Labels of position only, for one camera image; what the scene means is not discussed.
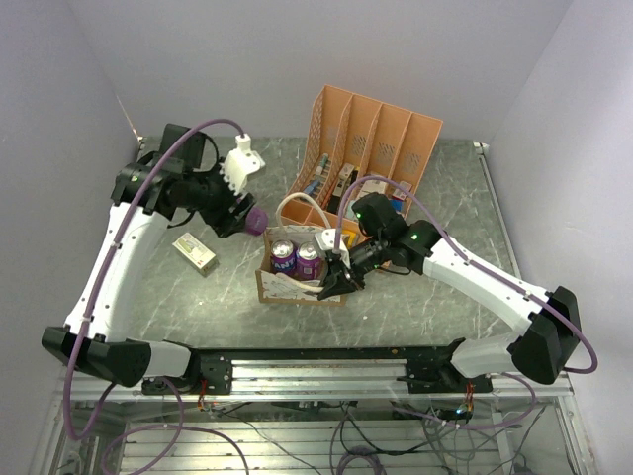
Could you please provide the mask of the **purple soda can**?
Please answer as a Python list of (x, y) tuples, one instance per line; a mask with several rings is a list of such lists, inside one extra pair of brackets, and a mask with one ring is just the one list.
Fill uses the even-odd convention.
[(316, 245), (311, 241), (303, 242), (299, 245), (296, 255), (296, 277), (299, 280), (317, 280), (322, 260), (317, 254)]

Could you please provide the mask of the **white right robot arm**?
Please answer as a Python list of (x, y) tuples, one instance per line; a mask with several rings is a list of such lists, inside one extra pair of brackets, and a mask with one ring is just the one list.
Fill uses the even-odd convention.
[(445, 283), (484, 306), (510, 328), (506, 334), (464, 339), (453, 344), (448, 360), (435, 369), (445, 390), (460, 390), (486, 373), (517, 371), (543, 385), (556, 381), (581, 339), (576, 295), (524, 283), (461, 246), (426, 220), (406, 222), (382, 194), (371, 193), (352, 207), (365, 240), (346, 248), (336, 231), (316, 234), (326, 274), (320, 300), (350, 294), (365, 286), (366, 274), (385, 263)]

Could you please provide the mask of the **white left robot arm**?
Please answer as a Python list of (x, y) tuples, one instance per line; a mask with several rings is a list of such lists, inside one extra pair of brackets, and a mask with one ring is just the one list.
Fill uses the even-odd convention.
[(111, 194), (109, 222), (98, 257), (75, 307), (42, 345), (64, 363), (112, 384), (132, 387), (166, 376), (180, 393), (201, 383), (193, 349), (129, 336), (128, 318), (139, 279), (175, 212), (198, 214), (219, 238), (245, 232), (255, 207), (248, 179), (265, 163), (239, 132), (235, 146), (208, 170), (200, 168), (207, 137), (202, 127), (165, 127), (161, 148), (126, 165)]

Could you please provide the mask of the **canvas bag with rope handles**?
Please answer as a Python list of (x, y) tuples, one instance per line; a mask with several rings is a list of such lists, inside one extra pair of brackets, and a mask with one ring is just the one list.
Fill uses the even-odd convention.
[[(288, 206), (320, 217), (317, 223), (301, 224), (284, 218)], [(255, 271), (258, 299), (265, 304), (297, 304), (342, 307), (344, 296), (317, 298), (323, 289), (326, 264), (317, 246), (322, 237), (332, 238), (326, 213), (315, 199), (303, 192), (285, 197), (275, 212), (276, 225), (263, 233), (264, 256)]]

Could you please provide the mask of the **purple Fanta can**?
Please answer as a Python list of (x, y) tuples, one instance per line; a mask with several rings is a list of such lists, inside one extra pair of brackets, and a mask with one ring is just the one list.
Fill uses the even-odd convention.
[(268, 214), (263, 209), (254, 206), (246, 215), (244, 230), (250, 235), (260, 236), (268, 227), (268, 223)]
[(270, 249), (271, 271), (292, 275), (296, 270), (296, 247), (289, 239), (277, 239)]

